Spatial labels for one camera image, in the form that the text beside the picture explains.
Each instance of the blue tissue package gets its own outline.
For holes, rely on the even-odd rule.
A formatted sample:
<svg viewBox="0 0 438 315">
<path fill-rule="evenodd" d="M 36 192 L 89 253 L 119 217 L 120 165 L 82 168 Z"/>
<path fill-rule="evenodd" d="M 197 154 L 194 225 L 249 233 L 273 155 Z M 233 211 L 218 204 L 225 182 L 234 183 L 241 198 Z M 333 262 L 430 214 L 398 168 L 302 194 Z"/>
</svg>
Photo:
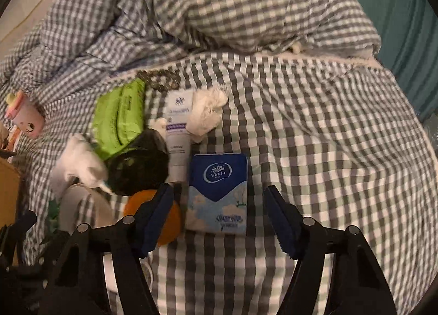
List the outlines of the blue tissue package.
<svg viewBox="0 0 438 315">
<path fill-rule="evenodd" d="M 245 234 L 248 160 L 242 153 L 194 155 L 186 229 Z"/>
</svg>

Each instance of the lotion tube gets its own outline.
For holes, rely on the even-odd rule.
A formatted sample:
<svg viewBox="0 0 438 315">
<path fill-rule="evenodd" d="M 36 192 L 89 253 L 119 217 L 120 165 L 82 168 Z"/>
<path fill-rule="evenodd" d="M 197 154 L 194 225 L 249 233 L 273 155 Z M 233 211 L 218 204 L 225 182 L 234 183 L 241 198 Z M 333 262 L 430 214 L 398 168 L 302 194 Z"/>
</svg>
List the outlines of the lotion tube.
<svg viewBox="0 0 438 315">
<path fill-rule="evenodd" d="M 169 182 L 188 180 L 190 134 L 186 123 L 191 113 L 193 90 L 170 91 L 166 107 L 166 144 L 169 152 Z"/>
</svg>

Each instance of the bolt head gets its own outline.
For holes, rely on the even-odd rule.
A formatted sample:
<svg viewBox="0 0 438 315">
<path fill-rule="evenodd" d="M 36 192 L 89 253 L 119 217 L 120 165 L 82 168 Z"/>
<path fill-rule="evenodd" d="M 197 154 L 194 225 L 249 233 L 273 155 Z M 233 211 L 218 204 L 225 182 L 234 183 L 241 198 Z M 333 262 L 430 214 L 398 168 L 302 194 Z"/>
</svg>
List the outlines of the bolt head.
<svg viewBox="0 0 438 315">
<path fill-rule="evenodd" d="M 125 225 L 129 225 L 130 223 L 133 223 L 135 221 L 135 218 L 132 215 L 126 215 L 123 219 L 122 219 L 123 223 Z"/>
<path fill-rule="evenodd" d="M 352 233 L 353 235 L 358 235 L 361 230 L 359 230 L 359 228 L 357 226 L 352 225 L 348 228 L 348 231 L 350 233 Z"/>
<path fill-rule="evenodd" d="M 303 219 L 303 224 L 307 226 L 313 226 L 315 224 L 315 219 L 312 217 L 305 217 Z"/>
<path fill-rule="evenodd" d="M 88 230 L 88 225 L 86 223 L 81 223 L 77 227 L 77 231 L 80 232 L 80 233 L 85 232 L 86 230 Z"/>
</svg>

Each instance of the gingham comforter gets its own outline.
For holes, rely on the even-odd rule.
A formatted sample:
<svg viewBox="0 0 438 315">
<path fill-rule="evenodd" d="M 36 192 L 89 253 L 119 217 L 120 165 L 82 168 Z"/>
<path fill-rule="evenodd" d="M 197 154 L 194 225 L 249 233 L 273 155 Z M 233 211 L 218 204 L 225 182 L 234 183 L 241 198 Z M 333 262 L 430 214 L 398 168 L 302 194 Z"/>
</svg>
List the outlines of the gingham comforter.
<svg viewBox="0 0 438 315">
<path fill-rule="evenodd" d="M 270 184 L 324 226 L 358 225 L 408 313 L 438 271 L 436 158 L 391 72 L 254 55 L 298 41 L 343 56 L 380 48 L 357 0 L 55 0 L 0 65 L 0 110 L 23 89 L 46 120 L 36 141 L 20 139 L 14 160 L 26 180 L 21 208 L 38 216 L 26 262 L 40 250 L 50 171 L 69 135 L 90 133 L 96 99 L 129 80 L 121 71 L 173 62 L 185 88 L 232 86 L 223 124 L 193 152 L 248 156 L 248 218 L 244 238 L 185 232 L 153 252 L 160 313 L 277 312 L 293 262 L 263 214 Z M 146 93 L 147 120 L 162 116 L 165 97 Z M 176 194 L 183 207 L 186 188 Z M 123 200 L 111 200 L 117 216 Z M 79 219 L 92 218 L 85 203 Z M 328 258 L 319 312 L 329 271 Z"/>
</svg>

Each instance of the white plastic container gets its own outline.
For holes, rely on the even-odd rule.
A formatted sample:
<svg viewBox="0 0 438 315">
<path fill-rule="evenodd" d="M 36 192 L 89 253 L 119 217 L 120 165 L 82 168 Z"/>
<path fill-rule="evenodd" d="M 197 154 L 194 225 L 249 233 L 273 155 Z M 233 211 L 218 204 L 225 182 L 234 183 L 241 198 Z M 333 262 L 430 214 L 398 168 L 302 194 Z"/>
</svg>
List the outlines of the white plastic container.
<svg viewBox="0 0 438 315">
<path fill-rule="evenodd" d="M 169 152 L 169 182 L 188 180 L 190 134 L 186 123 L 191 113 L 193 90 L 170 91 L 166 106 L 166 144 Z"/>
<path fill-rule="evenodd" d="M 8 108 L 5 117 L 12 120 L 29 138 L 38 138 L 44 127 L 44 118 L 31 103 L 28 96 L 20 90 L 17 95 L 8 94 L 6 102 Z"/>
</svg>

